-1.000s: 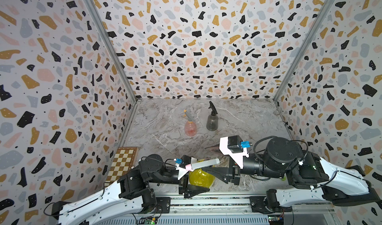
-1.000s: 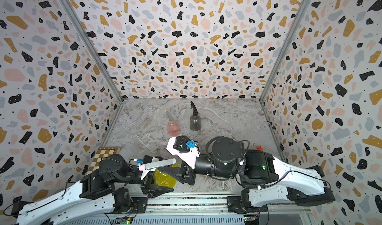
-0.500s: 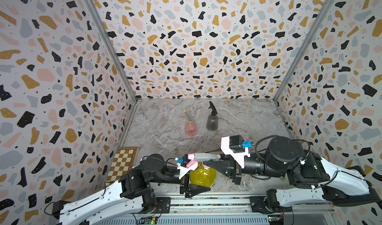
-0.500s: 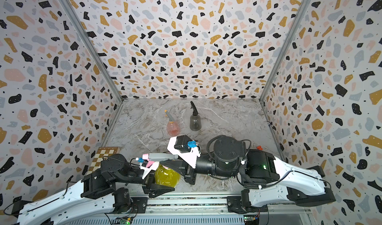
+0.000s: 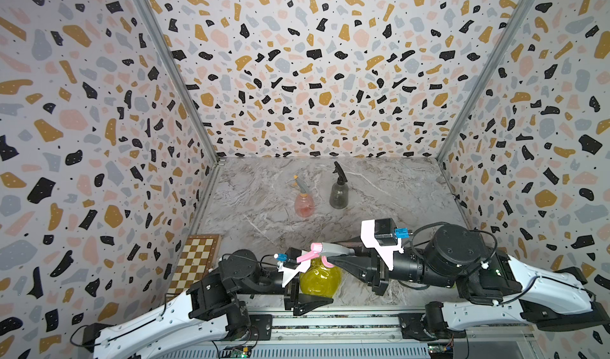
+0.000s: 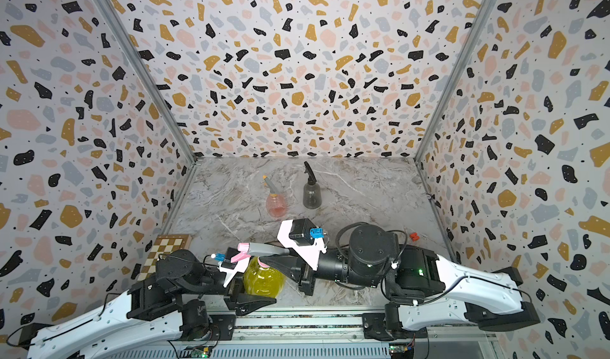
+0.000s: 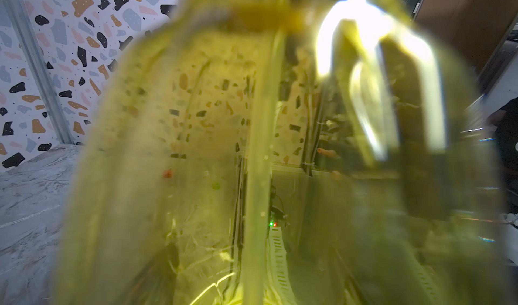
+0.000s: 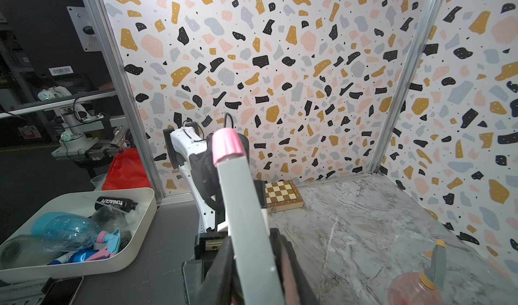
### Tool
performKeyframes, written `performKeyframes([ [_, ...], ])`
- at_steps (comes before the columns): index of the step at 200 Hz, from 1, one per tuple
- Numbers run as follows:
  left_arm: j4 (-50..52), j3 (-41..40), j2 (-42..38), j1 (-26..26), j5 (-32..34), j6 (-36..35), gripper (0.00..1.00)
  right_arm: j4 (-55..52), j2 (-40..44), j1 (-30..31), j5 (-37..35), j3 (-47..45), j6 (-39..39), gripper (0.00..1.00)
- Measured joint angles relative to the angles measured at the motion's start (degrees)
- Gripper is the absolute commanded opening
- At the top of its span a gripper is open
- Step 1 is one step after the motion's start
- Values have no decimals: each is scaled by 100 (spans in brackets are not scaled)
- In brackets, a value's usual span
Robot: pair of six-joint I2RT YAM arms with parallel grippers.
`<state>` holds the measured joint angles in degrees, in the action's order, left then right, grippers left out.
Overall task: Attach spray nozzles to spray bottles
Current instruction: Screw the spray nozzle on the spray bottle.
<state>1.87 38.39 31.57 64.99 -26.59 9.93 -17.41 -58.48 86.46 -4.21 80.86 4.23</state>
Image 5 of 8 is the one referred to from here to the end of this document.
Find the yellow spray bottle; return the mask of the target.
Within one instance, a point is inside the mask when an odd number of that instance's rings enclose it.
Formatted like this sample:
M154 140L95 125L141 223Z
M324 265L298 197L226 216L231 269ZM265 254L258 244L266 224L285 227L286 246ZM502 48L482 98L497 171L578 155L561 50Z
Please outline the yellow spray bottle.
M320 258L311 262L311 267L300 276L300 291L306 295L333 298L342 283L342 270L328 268Z

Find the pink grey spray nozzle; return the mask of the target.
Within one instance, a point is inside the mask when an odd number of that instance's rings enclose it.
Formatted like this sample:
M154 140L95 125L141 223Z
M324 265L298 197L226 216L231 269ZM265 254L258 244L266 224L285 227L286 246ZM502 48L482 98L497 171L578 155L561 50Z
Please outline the pink grey spray nozzle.
M314 242L310 246L310 251L302 254L296 259L298 264L301 264L305 261L311 261L316 258L320 258L322 264L327 268L333 268L334 265L329 262L329 257L337 257L337 256L353 256L355 254L354 250L345 246L341 246L339 244L334 243L321 243Z

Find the black spray nozzle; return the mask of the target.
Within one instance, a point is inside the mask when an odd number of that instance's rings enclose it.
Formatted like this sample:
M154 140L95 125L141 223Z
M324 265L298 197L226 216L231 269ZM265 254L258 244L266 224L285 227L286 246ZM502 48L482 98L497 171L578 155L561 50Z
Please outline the black spray nozzle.
M348 182L348 179L346 178L346 174L344 173L340 163L335 161L334 166L335 166L334 173L338 176L336 184L345 185Z

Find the orange grey spray nozzle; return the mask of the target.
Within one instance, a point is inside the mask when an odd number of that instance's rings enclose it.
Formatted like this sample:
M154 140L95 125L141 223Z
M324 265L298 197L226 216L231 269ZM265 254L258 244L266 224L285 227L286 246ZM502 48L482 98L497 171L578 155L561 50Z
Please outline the orange grey spray nozzle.
M311 194L310 188L305 184L305 182L302 181L302 179L300 179L299 176L294 176L294 181L300 191L300 195Z

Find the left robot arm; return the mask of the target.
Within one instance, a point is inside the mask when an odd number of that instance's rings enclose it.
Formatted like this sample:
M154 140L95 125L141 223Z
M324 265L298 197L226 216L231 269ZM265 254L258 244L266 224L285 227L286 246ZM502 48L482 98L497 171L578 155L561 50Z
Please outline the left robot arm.
M300 291L298 249L276 264L247 249L225 254L217 268L181 293L169 293L158 308L111 326L84 327L78 346L95 358L160 358L197 342L233 341L258 326L240 295L280 295L284 309L302 316L333 303Z

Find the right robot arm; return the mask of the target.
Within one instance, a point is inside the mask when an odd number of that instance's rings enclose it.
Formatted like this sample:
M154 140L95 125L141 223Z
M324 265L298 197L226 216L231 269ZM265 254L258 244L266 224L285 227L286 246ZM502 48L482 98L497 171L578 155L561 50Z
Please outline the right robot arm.
M546 332L609 323L577 267L551 272L488 246L482 230L435 222L398 229L392 219L362 223L360 238L324 259L384 295L390 282L415 290L455 288L454 303L430 301L422 314L400 316L404 338L420 342L462 338L470 327L526 324Z

